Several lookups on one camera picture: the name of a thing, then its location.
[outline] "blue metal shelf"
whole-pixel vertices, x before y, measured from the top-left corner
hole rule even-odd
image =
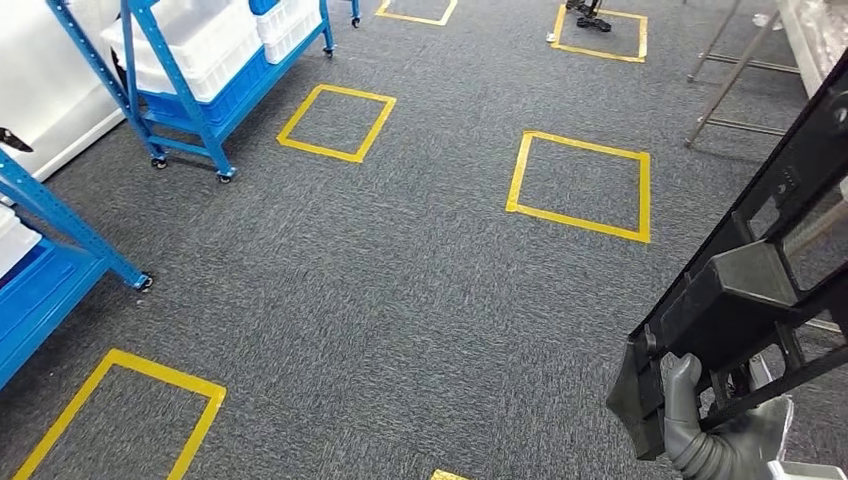
[[[67,0],[46,0],[60,25],[68,32],[74,40],[74,44],[82,52],[94,72],[100,77],[101,82],[112,94],[112,97],[121,107],[130,125],[136,130],[145,147],[152,157],[152,163],[157,168],[164,168],[166,163],[165,150],[162,147],[178,149],[194,154],[210,157],[217,167],[218,179],[222,183],[228,183],[236,173],[235,167],[230,164],[222,148],[223,141],[236,129],[239,123],[259,103],[268,91],[279,81],[279,79],[291,68],[295,60],[303,54],[306,47],[311,44],[320,34],[324,34],[327,56],[332,57],[335,44],[333,33],[330,28],[330,19],[327,11],[326,0],[319,0],[321,12],[321,24],[301,42],[300,45],[287,56],[282,62],[271,66],[265,75],[256,82],[253,88],[245,93],[245,99],[241,105],[235,108],[229,117],[221,125],[213,125],[208,121],[201,109],[200,104],[194,98],[185,78],[177,66],[162,32],[156,24],[156,19],[150,11],[150,6],[157,0],[121,0],[121,22],[123,24],[125,56],[127,67],[127,90],[121,86],[121,82],[112,75],[108,65],[97,52],[94,44],[86,36],[85,32],[74,19],[70,10],[66,7]],[[359,2],[352,0],[354,26],[359,23]],[[156,57],[162,64],[165,73],[174,86],[176,96],[179,98],[189,120],[165,118],[150,113],[142,113],[138,105],[137,87],[135,81],[135,59],[133,55],[133,38],[131,34],[131,17],[135,17],[139,27],[150,42]],[[192,133],[200,137],[203,146],[174,140],[153,133],[152,125],[166,125],[184,132]]]
[[[298,57],[300,57],[303,52],[318,38],[319,35],[324,31],[324,25],[321,24],[316,27],[309,36],[306,37],[300,44],[286,56],[280,63],[277,65],[270,66],[269,70],[262,77],[262,80],[257,82],[253,88],[247,92],[244,96],[244,99],[239,104],[238,107],[233,109],[229,118],[227,118],[220,125],[209,125],[209,131],[213,137],[215,137],[218,142],[223,142],[236,127],[244,120],[245,117],[253,110],[268,90],[271,89],[276,83],[286,74],[286,72],[294,65],[294,62],[297,61]],[[190,121],[179,119],[179,118],[171,118],[171,117],[158,117],[153,112],[145,112],[142,115],[142,118],[149,121],[150,123],[164,125],[170,128],[174,128],[183,132],[195,133],[193,130],[193,125]],[[164,145],[161,142],[162,137],[154,137],[152,138],[153,143],[162,144],[163,146],[171,146],[172,148],[177,148],[172,145]]]
[[[0,194],[77,242],[46,238],[0,278],[0,387],[109,270],[145,289],[152,279],[0,149]]]
[[[109,269],[85,250],[42,240],[0,288],[0,386]]]

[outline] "caster wheel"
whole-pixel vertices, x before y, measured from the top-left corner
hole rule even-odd
[[[150,287],[153,286],[153,274],[151,274],[150,272],[141,273],[147,276],[147,280],[145,280],[144,283],[142,283],[141,286],[137,288],[137,290],[141,293],[147,293],[150,290]]]

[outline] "white storage box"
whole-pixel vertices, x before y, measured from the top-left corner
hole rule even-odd
[[[0,205],[0,277],[9,273],[39,240],[41,234],[24,226],[11,208]]]
[[[317,9],[301,16],[291,29],[283,31],[274,41],[265,42],[265,59],[271,64],[282,62],[320,24],[321,12]]]
[[[251,29],[235,48],[220,56],[218,62],[206,72],[183,72],[195,100],[202,103],[211,102],[261,47],[259,35],[255,29]],[[162,69],[137,68],[136,84],[139,90],[145,92],[176,93],[171,79]]]
[[[208,73],[249,30],[256,29],[247,0],[161,0],[151,11],[185,76]],[[164,75],[135,18],[132,25],[136,68],[161,71]],[[115,50],[118,63],[126,68],[121,21],[103,30],[101,37]]]
[[[318,0],[280,0],[268,13],[256,17],[256,30],[266,45],[275,44],[304,15],[319,12]]]

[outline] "gray carpet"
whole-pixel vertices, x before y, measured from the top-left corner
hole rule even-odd
[[[685,82],[725,6],[610,0],[649,17],[645,65],[549,48],[554,0],[459,0],[441,28],[377,6],[354,31],[349,4],[331,2],[336,57],[313,45],[234,133],[232,184],[187,155],[154,171],[126,125],[51,179],[156,285],[102,281],[0,392],[0,476],[119,348],[227,387],[187,478],[673,478],[632,458],[603,400],[626,334],[775,144],[708,127],[682,146],[727,70]],[[746,8],[725,53],[754,34]],[[765,50],[791,62],[783,34]],[[364,163],[277,144],[319,83],[398,99]],[[356,115],[376,110],[327,95],[292,137],[352,151],[368,125]],[[787,126],[804,102],[798,78],[752,70],[721,111]],[[505,213],[523,130],[650,152],[652,243]],[[534,146],[522,200],[632,227],[626,162]],[[131,373],[109,381],[36,478],[168,471],[201,407]],[[790,459],[848,467],[846,384],[843,369],[796,392]],[[139,388],[141,404],[125,400]]]

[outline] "yellow tape square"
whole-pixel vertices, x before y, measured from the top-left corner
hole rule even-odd
[[[206,404],[206,408],[200,415],[197,424],[195,424],[191,436],[189,436],[182,452],[180,452],[180,456],[177,457],[176,463],[171,468],[171,472],[168,474],[168,480],[177,480],[185,475],[192,459],[194,459],[194,455],[197,453],[197,449],[200,447],[200,443],[203,441],[203,437],[206,436],[206,432],[209,431],[210,425],[212,425],[215,416],[218,414],[218,409],[221,408],[221,404],[224,402],[227,389],[202,378],[151,362],[131,353],[112,349],[85,380],[82,387],[74,395],[74,398],[71,399],[71,402],[59,415],[59,418],[50,426],[50,429],[47,430],[47,433],[44,434],[44,437],[38,442],[32,453],[29,454],[29,457],[21,465],[21,468],[12,477],[14,480],[29,478],[35,472],[35,469],[44,460],[44,457],[47,456],[65,429],[68,428],[71,420],[73,420],[74,416],[79,412],[83,404],[85,404],[85,401],[88,400],[88,397],[91,396],[94,389],[103,380],[103,377],[106,376],[112,365],[133,370],[142,375],[153,377],[161,382],[169,383],[175,387],[209,398],[209,403]]]
[[[428,18],[418,18],[418,17],[410,17],[409,15],[398,15],[396,13],[389,13],[386,9],[389,8],[389,5],[392,3],[392,0],[383,0],[383,3],[380,5],[380,8],[377,9],[378,17],[388,17],[395,18],[398,20],[406,20],[409,22],[418,22],[418,23],[426,23],[427,25],[436,25],[439,27],[444,27],[448,23],[448,19],[451,14],[453,14],[454,9],[456,9],[457,0],[450,0],[450,4],[448,4],[447,10],[445,10],[444,15],[439,20],[430,20]]]
[[[556,23],[554,23],[554,42],[551,48],[563,50],[572,53],[582,53],[592,55],[593,57],[606,58],[609,60],[621,60],[623,62],[645,63],[645,57],[648,55],[648,17],[644,15],[636,15],[633,13],[614,12],[612,10],[598,10],[598,13],[611,15],[613,17],[632,18],[639,21],[639,53],[633,57],[628,55],[618,55],[610,52],[601,52],[598,50],[590,50],[582,47],[572,47],[570,45],[562,45],[559,43],[562,38],[562,28],[565,24],[565,5],[560,5],[559,13],[557,14]]]
[[[306,114],[306,111],[309,110],[309,107],[312,106],[312,103],[315,102],[315,99],[318,98],[318,95],[321,92],[340,93],[342,95],[350,95],[353,97],[360,97],[368,100],[377,100],[378,102],[385,103],[385,106],[383,106],[383,110],[380,111],[380,115],[377,116],[377,121],[374,122],[374,125],[371,126],[371,130],[368,131],[368,134],[365,136],[365,140],[362,142],[362,145],[360,145],[355,152],[342,152],[340,150],[334,150],[332,148],[312,145],[310,143],[288,138],[292,130],[294,130],[294,127],[301,120],[301,118],[303,118],[303,115]],[[304,150],[311,153],[317,153],[318,155],[327,155],[328,157],[338,158],[347,162],[362,163],[362,160],[365,158],[365,154],[368,153],[368,149],[371,148],[371,144],[374,143],[374,139],[377,138],[377,134],[380,133],[380,129],[383,128],[383,124],[386,123],[386,119],[389,117],[389,113],[392,112],[392,108],[394,108],[396,102],[396,98],[387,97],[385,95],[377,95],[375,93],[363,92],[361,90],[354,90],[352,88],[339,87],[336,85],[321,84],[315,87],[309,93],[309,95],[306,97],[306,100],[304,100],[300,107],[298,107],[297,111],[294,112],[292,118],[289,119],[288,123],[286,123],[286,126],[283,127],[283,130],[277,135],[277,141],[280,142],[280,145],[283,146],[297,148],[299,150]]]
[[[430,477],[430,480],[468,480],[465,477],[460,477],[459,475],[454,475],[450,472],[446,472],[444,470],[436,470],[433,472],[433,476]]]
[[[605,223],[592,222],[582,218],[570,217],[556,212],[541,210],[538,208],[521,205],[518,196],[521,193],[521,183],[524,180],[524,170],[527,166],[527,157],[530,154],[530,145],[533,139],[538,138],[550,142],[582,148],[593,152],[606,153],[617,157],[629,158],[639,162],[639,229],[628,230],[626,228],[614,227]],[[518,212],[532,217],[550,220],[552,222],[585,228],[595,232],[616,235],[628,240],[638,242],[651,242],[651,156],[646,152],[631,152],[620,148],[607,147],[595,143],[583,142],[571,138],[560,137],[550,133],[538,131],[525,131],[521,139],[521,147],[518,150],[518,159],[515,162],[515,172],[512,175],[512,184],[509,187],[509,195],[506,199],[506,211]]]

